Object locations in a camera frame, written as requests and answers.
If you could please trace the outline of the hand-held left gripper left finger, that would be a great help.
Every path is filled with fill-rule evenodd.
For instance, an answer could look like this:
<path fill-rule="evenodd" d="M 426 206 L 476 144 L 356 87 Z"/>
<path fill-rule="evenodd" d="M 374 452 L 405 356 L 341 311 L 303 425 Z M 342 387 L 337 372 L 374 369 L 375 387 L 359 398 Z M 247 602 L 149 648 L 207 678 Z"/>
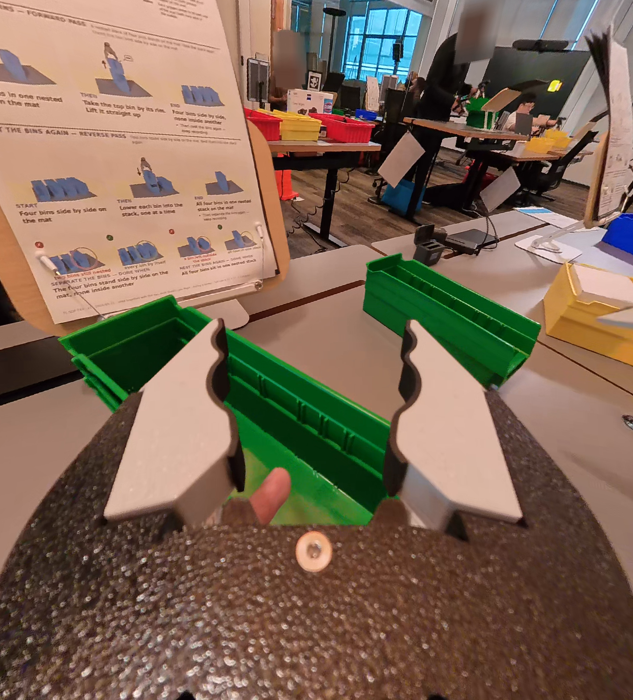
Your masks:
<path fill-rule="evenodd" d="M 230 391 L 223 319 L 210 320 L 141 390 L 103 516 L 131 520 L 172 512 L 205 525 L 245 488 L 239 428 Z"/>

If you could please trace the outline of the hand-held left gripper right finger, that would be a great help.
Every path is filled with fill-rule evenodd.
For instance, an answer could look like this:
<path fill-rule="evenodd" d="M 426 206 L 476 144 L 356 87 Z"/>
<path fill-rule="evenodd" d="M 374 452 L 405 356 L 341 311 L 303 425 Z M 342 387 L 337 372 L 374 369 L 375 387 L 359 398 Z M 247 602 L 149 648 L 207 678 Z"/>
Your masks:
<path fill-rule="evenodd" d="M 407 523 L 444 531 L 460 513 L 519 524 L 523 512 L 484 387 L 419 321 L 408 320 L 383 462 Z"/>

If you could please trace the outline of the person's left hand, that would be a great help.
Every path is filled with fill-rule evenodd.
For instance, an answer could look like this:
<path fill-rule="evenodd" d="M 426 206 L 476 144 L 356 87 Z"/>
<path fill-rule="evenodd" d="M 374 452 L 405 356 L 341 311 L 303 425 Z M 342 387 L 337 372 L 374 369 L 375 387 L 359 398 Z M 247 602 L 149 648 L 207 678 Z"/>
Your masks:
<path fill-rule="evenodd" d="M 286 503 L 291 486 L 289 472 L 285 468 L 274 468 L 251 495 L 249 502 L 262 526 L 269 525 Z"/>

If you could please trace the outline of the yellow plastic bin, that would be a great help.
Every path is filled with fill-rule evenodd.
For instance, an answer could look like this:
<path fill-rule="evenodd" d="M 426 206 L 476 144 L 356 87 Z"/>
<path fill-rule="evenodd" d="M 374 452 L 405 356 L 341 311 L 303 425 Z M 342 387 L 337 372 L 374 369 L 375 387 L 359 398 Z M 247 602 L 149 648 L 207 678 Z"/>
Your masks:
<path fill-rule="evenodd" d="M 321 123 L 308 115 L 287 111 L 270 111 L 282 119 L 280 141 L 317 141 Z"/>
<path fill-rule="evenodd" d="M 543 299 L 546 334 L 633 366 L 633 329 L 599 321 L 618 312 L 619 307 L 605 296 L 591 298 L 580 290 L 574 268 L 601 271 L 571 263 L 560 267 Z"/>

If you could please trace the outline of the blue and white paper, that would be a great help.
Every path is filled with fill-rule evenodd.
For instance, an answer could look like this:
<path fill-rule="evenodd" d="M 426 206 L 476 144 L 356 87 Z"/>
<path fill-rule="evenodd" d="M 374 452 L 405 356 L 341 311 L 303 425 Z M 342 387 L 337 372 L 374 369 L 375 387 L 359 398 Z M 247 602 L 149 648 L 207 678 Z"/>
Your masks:
<path fill-rule="evenodd" d="M 534 219 L 545 222 L 548 225 L 553 225 L 557 228 L 565 228 L 568 225 L 574 223 L 571 217 L 566 215 L 557 214 L 552 210 L 541 207 L 541 206 L 527 206 L 527 207 L 515 207 L 515 211 L 531 216 Z"/>

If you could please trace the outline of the black office chair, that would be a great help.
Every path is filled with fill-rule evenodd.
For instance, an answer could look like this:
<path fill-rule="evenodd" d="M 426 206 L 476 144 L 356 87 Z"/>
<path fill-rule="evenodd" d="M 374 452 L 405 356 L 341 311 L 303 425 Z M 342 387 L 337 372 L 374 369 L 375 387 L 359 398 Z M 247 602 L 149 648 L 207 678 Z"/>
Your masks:
<path fill-rule="evenodd" d="M 552 197 L 546 196 L 546 193 L 555 190 L 561 184 L 567 168 L 574 162 L 579 162 L 587 154 L 586 147 L 593 143 L 598 132 L 595 130 L 588 131 L 583 135 L 569 151 L 562 154 L 558 159 L 548 163 L 548 169 L 542 169 L 542 165 L 538 162 L 528 171 L 524 171 L 523 177 L 519 177 L 521 182 L 521 191 L 528 197 L 541 197 L 548 201 L 553 201 Z"/>

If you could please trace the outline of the dark flat hub device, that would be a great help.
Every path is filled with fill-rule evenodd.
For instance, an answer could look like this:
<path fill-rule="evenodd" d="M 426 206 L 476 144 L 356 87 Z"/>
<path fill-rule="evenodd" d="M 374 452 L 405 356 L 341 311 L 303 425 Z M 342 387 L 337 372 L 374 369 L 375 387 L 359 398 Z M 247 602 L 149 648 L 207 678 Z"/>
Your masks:
<path fill-rule="evenodd" d="M 496 248 L 499 240 L 492 230 L 469 229 L 448 234 L 443 245 L 454 253 L 477 256 L 483 249 Z"/>

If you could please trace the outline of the white hanging card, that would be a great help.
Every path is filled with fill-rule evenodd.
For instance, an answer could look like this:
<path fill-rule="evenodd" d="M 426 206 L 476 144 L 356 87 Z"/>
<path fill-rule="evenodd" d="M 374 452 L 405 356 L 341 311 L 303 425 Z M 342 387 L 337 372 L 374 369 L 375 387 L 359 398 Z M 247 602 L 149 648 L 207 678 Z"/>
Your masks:
<path fill-rule="evenodd" d="M 521 188 L 516 168 L 512 165 L 479 193 L 483 215 L 490 215 Z"/>
<path fill-rule="evenodd" d="M 378 174 L 391 187 L 395 188 L 409 170 L 426 153 L 417 138 L 406 131 L 379 166 Z"/>

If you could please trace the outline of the yellow storage bins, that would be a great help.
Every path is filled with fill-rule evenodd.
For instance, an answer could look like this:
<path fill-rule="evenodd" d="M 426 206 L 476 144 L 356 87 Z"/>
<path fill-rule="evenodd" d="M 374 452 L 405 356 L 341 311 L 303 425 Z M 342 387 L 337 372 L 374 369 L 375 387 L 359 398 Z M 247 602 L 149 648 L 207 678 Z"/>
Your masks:
<path fill-rule="evenodd" d="M 534 136 L 527 142 L 525 149 L 532 153 L 565 153 L 573 138 L 559 129 L 546 129 L 540 136 Z"/>

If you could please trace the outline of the black charging dock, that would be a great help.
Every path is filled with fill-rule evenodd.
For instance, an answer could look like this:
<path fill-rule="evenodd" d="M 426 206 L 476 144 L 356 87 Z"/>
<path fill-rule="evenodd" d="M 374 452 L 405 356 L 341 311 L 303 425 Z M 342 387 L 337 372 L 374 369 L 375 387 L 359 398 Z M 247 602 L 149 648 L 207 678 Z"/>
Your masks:
<path fill-rule="evenodd" d="M 447 235 L 443 228 L 435 227 L 433 223 L 418 226 L 414 231 L 413 260 L 427 267 L 436 265 L 446 250 Z"/>

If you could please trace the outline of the blue bag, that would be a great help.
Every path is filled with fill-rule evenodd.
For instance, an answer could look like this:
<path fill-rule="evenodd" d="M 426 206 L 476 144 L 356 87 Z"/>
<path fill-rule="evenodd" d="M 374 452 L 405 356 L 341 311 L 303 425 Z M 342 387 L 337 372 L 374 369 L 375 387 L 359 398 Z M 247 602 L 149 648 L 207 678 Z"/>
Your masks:
<path fill-rule="evenodd" d="M 412 180 L 402 179 L 397 186 L 387 184 L 382 192 L 381 203 L 391 211 L 404 218 L 409 218 L 407 210 L 414 193 L 415 183 Z"/>

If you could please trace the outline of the green storage bins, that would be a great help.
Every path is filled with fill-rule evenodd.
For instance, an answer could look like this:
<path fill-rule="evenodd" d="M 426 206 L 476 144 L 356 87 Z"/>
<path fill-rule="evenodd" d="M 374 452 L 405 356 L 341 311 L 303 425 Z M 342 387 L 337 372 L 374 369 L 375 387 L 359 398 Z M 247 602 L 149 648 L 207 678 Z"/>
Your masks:
<path fill-rule="evenodd" d="M 466 103 L 466 125 L 475 129 L 493 130 L 497 122 L 497 111 L 487 110 L 490 99 L 485 97 L 469 98 Z"/>

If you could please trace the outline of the wooden table black legs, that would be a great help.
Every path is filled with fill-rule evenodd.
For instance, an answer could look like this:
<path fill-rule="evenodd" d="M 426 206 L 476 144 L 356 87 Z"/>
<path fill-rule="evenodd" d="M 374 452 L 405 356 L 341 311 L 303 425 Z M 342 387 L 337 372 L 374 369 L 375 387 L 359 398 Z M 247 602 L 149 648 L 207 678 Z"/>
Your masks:
<path fill-rule="evenodd" d="M 427 120 L 422 118 L 404 118 L 404 123 L 410 127 L 413 136 L 418 136 L 418 131 L 426 129 L 439 137 L 439 143 L 443 139 L 456 137 L 456 145 L 464 152 L 471 154 L 473 163 L 464 181 L 445 186 L 427 185 L 429 176 L 414 174 L 414 189 L 411 202 L 405 213 L 405 217 L 412 220 L 413 205 L 420 198 L 433 206 L 443 206 L 458 212 L 469 212 L 473 201 L 481 192 L 481 180 L 487 172 L 488 164 L 482 153 L 490 151 L 508 151 L 513 149 L 516 142 L 526 142 L 528 135 L 520 135 L 497 129 L 479 129 L 469 125 L 453 121 Z"/>
<path fill-rule="evenodd" d="M 269 141 L 274 170 L 326 172 L 323 203 L 316 207 L 321 212 L 321 222 L 315 225 L 308 221 L 298 226 L 313 240 L 319 240 L 320 246 L 328 242 L 338 248 L 348 244 L 331 233 L 332 213 L 335 196 L 339 188 L 340 170 L 355 169 L 363 154 L 379 153 L 381 145 L 375 142 L 367 144 L 345 144 L 319 139 L 317 141 Z"/>

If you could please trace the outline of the printed instruction sheet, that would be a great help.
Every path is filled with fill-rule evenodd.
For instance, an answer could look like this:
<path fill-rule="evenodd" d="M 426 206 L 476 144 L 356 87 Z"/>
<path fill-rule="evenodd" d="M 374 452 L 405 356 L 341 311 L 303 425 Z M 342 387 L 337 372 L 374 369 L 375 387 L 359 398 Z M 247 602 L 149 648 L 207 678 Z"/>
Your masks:
<path fill-rule="evenodd" d="M 0 1 L 0 205 L 54 323 L 277 275 L 248 125 L 217 1 Z"/>

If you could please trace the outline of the red plastic bin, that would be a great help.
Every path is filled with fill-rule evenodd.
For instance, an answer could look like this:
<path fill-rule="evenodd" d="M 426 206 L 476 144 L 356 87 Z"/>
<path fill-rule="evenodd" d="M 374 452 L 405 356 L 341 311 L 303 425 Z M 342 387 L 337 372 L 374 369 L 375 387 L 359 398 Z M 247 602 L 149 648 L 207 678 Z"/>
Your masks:
<path fill-rule="evenodd" d="M 321 123 L 325 138 L 345 144 L 367 144 L 376 123 L 331 113 L 309 113 L 309 117 Z"/>
<path fill-rule="evenodd" d="M 281 118 L 270 111 L 260 109 L 244 108 L 243 111 L 247 121 L 257 127 L 267 141 L 281 140 Z"/>

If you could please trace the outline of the white and blue box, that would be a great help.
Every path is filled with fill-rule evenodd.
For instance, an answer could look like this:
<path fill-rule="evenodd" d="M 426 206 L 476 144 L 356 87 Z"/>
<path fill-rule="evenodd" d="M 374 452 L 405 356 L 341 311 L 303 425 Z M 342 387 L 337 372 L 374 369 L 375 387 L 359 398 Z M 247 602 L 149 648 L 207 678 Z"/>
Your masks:
<path fill-rule="evenodd" d="M 331 114 L 333 107 L 333 93 L 315 90 L 292 89 L 287 93 L 286 111 L 308 115 Z"/>

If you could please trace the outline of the black floor lamp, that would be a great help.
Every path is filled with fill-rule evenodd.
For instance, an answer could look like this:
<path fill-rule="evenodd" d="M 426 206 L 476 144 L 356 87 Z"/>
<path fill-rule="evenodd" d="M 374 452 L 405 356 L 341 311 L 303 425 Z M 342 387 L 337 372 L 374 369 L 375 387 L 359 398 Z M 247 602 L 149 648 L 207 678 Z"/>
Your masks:
<path fill-rule="evenodd" d="M 327 60 L 327 77 L 333 72 L 335 67 L 335 53 L 336 53 L 336 34 L 339 26 L 339 22 L 343 18 L 347 18 L 347 11 L 338 6 L 324 5 L 323 7 L 323 17 L 324 19 L 329 19 L 329 51 Z"/>

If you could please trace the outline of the black wall screen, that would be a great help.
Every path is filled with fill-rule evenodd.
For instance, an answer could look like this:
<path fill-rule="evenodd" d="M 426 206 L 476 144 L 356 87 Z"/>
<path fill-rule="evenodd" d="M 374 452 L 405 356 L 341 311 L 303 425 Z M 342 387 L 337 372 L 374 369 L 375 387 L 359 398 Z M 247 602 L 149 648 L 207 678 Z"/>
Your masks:
<path fill-rule="evenodd" d="M 497 46 L 487 64 L 483 81 L 487 97 L 493 97 L 504 88 L 536 97 L 534 113 L 551 118 L 566 116 L 567 102 L 591 62 L 587 50 L 542 50 L 529 47 Z"/>

